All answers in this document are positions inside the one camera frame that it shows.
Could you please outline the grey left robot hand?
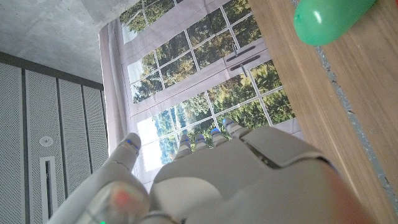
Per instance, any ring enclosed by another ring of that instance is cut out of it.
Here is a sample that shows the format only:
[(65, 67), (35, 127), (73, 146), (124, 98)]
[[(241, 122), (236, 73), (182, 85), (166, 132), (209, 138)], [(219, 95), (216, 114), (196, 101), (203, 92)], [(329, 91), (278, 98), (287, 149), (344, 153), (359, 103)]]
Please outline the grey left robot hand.
[(50, 223), (375, 223), (316, 148), (279, 129), (223, 121), (230, 135), (182, 136), (150, 189), (132, 174), (141, 148), (129, 133), (62, 203)]

